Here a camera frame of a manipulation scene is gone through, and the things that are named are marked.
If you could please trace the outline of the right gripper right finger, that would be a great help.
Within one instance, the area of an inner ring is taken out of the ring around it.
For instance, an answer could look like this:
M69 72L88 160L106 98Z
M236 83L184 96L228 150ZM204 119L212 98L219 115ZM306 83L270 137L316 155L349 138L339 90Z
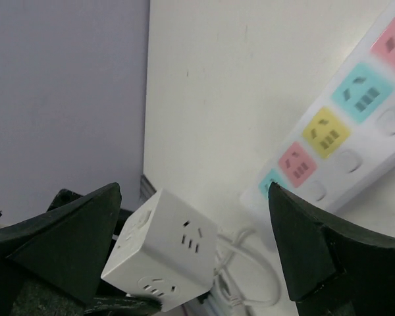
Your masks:
M269 211L299 315L395 315L395 238L323 211L275 182Z

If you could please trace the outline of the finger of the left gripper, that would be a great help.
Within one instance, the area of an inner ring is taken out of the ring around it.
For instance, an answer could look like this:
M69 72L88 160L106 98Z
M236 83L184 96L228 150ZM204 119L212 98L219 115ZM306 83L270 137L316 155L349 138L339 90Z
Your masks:
M58 212L71 213L82 205L84 202L82 198L83 196L76 192L68 189L62 189L53 198L53 201L46 212L48 213L56 210Z
M85 315L154 315L161 311L158 300L147 297L96 296Z

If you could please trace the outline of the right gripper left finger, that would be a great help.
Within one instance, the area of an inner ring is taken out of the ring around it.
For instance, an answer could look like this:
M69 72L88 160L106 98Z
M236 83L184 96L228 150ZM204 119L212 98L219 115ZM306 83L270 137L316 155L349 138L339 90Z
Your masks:
M120 186L0 228L0 315L83 315L97 291Z

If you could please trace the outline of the white cube socket adapter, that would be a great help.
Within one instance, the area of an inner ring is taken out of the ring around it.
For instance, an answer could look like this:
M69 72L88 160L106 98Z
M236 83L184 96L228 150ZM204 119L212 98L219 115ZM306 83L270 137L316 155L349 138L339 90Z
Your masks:
M211 219L161 189L126 220L101 278L170 311L211 289L217 231Z

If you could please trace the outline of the white multicolour power strip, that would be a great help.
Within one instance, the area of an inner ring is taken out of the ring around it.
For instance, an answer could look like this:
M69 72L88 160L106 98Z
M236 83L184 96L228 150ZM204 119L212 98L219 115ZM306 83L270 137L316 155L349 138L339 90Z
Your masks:
M240 200L258 225L268 227L272 183L335 212L393 167L395 1L370 27Z

